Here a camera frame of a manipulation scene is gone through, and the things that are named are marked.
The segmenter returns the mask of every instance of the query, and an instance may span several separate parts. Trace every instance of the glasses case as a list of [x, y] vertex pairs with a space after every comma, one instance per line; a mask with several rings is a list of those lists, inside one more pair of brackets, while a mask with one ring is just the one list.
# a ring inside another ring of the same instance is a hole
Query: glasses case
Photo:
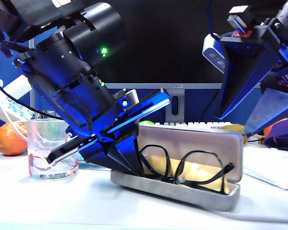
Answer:
[[[216, 153], [223, 165], [234, 163], [235, 168], [226, 174], [229, 194], [223, 195], [118, 171], [111, 171], [113, 183], [208, 209], [229, 211], [235, 206], [240, 195], [240, 185], [237, 182], [242, 177], [241, 134], [223, 129], [140, 125], [137, 141], [139, 149], [150, 144], [163, 146], [172, 159], [181, 160], [192, 150], [207, 150]], [[147, 154], [164, 156], [162, 150], [153, 150], [147, 151]], [[218, 161], [204, 154], [194, 155], [188, 161], [220, 167]]]

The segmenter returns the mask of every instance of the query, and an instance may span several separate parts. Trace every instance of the clear glass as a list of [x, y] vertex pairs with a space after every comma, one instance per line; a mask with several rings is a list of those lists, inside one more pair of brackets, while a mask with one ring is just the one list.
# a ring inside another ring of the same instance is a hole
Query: clear glass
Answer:
[[27, 122], [28, 159], [30, 176], [36, 180], [54, 180], [75, 175], [79, 167], [79, 153], [49, 165], [46, 157], [51, 150], [64, 144], [68, 124], [57, 119], [35, 119]]

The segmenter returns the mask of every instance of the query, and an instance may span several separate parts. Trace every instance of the purple strap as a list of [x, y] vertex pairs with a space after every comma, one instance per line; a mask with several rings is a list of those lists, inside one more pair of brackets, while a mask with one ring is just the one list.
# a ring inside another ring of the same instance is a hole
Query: purple strap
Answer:
[[270, 148], [288, 150], [288, 119], [277, 122], [272, 126], [271, 132], [264, 140], [264, 144]]

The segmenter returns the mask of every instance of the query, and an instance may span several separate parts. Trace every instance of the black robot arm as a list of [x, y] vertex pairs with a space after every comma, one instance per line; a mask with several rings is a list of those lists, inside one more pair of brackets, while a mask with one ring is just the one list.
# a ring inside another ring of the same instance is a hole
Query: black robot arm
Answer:
[[228, 22], [235, 31], [219, 40], [225, 80], [217, 116], [224, 118], [261, 83], [263, 94], [245, 124], [246, 136], [288, 116], [288, 0], [275, 17], [263, 22], [251, 9], [232, 8]]
[[[18, 44], [54, 27], [34, 48]], [[75, 137], [53, 150], [49, 163], [78, 149], [87, 162], [142, 173], [136, 121], [169, 104], [169, 96], [163, 90], [141, 101], [135, 90], [111, 95], [97, 77], [94, 66], [126, 42], [122, 19], [109, 4], [85, 8], [80, 0], [0, 0], [0, 39], [6, 54], [20, 52], [14, 65]]]

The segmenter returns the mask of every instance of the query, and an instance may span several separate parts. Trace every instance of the orange fruit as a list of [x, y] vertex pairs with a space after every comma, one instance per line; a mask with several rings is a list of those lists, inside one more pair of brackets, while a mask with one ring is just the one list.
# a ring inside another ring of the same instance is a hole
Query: orange fruit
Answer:
[[[26, 130], [24, 122], [17, 122], [17, 124]], [[22, 154], [26, 149], [27, 142], [16, 133], [9, 122], [0, 127], [0, 152], [6, 156], [13, 156]]]
[[[276, 121], [274, 124], [276, 124], [277, 122], [280, 122], [280, 121], [284, 121], [284, 120], [287, 120], [287, 118], [283, 118], [283, 119], [281, 119], [279, 121]], [[272, 124], [272, 125], [270, 125], [270, 126], [268, 126], [267, 128], [264, 129], [264, 136], [265, 137], [267, 137], [269, 135], [269, 133], [271, 132], [272, 126], [274, 124]]]

